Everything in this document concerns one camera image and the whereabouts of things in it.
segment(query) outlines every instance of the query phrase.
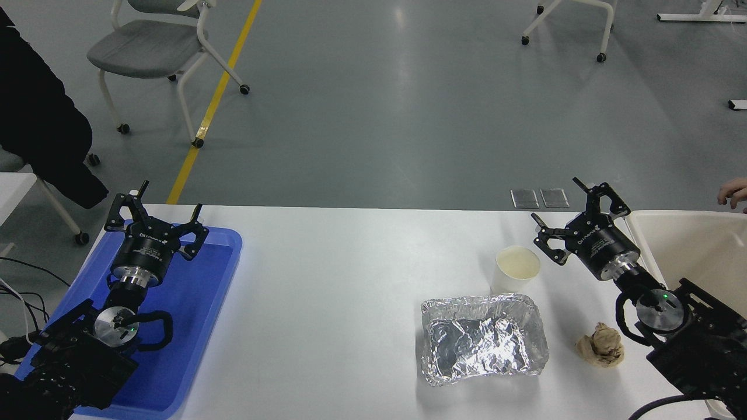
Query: human hand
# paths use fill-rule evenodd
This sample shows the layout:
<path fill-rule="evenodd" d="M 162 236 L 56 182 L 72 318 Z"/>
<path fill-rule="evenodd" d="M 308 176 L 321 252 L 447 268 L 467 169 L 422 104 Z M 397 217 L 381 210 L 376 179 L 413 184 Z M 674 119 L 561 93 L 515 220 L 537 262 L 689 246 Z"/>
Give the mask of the human hand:
<path fill-rule="evenodd" d="M 738 202 L 747 201 L 747 178 L 735 178 L 722 185 L 719 189 L 719 204 L 726 204 L 727 198 L 731 198 L 729 205 L 732 209 L 737 208 Z"/>

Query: chair seat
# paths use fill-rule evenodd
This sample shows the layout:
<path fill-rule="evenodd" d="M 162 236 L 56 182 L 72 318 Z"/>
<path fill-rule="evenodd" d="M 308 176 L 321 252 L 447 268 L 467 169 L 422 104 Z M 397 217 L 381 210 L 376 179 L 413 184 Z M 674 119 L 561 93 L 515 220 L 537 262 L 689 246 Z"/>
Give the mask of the chair seat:
<path fill-rule="evenodd" d="M 18 172 L 24 166 L 20 156 L 0 149 L 0 172 Z"/>
<path fill-rule="evenodd" d="M 194 26 L 135 20 L 100 40 L 87 56 L 106 72 L 160 78 L 175 74 L 201 48 Z"/>

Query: blue tray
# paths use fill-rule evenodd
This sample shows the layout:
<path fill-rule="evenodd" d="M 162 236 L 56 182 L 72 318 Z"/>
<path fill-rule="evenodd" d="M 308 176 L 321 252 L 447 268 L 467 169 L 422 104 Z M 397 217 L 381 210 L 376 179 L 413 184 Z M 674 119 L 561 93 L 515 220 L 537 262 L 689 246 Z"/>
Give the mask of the blue tray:
<path fill-rule="evenodd" d="M 140 366 L 135 370 L 109 408 L 79 407 L 78 414 L 121 420 L 168 419 L 184 401 L 197 366 L 208 344 L 210 333 L 226 296 L 241 251 L 241 236 L 234 230 L 210 227 L 205 243 L 191 262 L 174 255 L 163 284 L 149 288 L 141 312 L 165 310 L 174 319 L 174 338 L 165 348 L 137 352 L 132 356 Z M 70 287 L 51 321 L 87 298 L 101 308 L 108 295 L 106 277 L 124 233 L 106 232 L 88 263 Z M 184 237 L 185 243 L 194 235 Z M 141 324 L 138 336 L 144 343 L 159 342 L 161 322 Z M 39 350 L 34 345 L 16 377 L 31 372 L 31 358 Z"/>

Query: crumpled paper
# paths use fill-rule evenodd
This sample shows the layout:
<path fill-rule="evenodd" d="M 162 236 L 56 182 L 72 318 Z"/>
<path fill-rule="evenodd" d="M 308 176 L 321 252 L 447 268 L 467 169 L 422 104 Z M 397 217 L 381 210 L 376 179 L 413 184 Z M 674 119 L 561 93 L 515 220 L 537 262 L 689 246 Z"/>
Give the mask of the crumpled paper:
<path fill-rule="evenodd" d="M 625 356 L 620 333 L 604 322 L 597 323 L 596 331 L 589 337 L 583 336 L 576 343 L 581 358 L 600 368 L 619 365 Z"/>

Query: concrete floor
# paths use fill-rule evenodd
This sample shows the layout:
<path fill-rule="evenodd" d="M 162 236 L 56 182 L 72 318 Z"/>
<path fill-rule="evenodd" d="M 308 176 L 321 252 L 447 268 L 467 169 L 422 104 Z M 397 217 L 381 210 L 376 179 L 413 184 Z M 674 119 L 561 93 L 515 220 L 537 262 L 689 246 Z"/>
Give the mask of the concrete floor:
<path fill-rule="evenodd" d="M 222 1 L 211 12 L 210 40 L 225 58 L 252 4 Z M 102 159 L 94 173 L 112 194 L 149 179 L 144 201 L 164 203 L 190 147 L 176 87 L 109 77 L 132 128 L 114 131 L 85 58 L 111 30 L 110 4 L 0 5 L 89 118 Z M 724 210 L 718 187 L 746 175 L 747 114 L 727 107 L 747 99 L 746 27 L 656 20 L 697 13 L 693 0 L 620 1 L 608 60 L 598 64 L 601 9 L 564 2 L 523 46 L 535 7 L 265 1 L 235 67 L 252 92 L 229 85 L 179 202 L 513 210 L 511 188 L 564 188 L 565 210 L 580 211 L 578 176 L 611 183 L 632 209 Z M 121 20 L 136 15 L 125 5 Z M 220 75 L 208 61 L 187 84 L 195 124 Z M 89 211 L 63 202 L 95 237 L 111 201 Z M 90 249 L 73 244 L 39 191 L 0 227 L 0 242 L 11 241 L 10 256 L 69 280 Z M 52 308 L 65 292 L 9 262 L 0 276 Z M 14 305 L 0 303 L 8 335 L 23 330 Z"/>

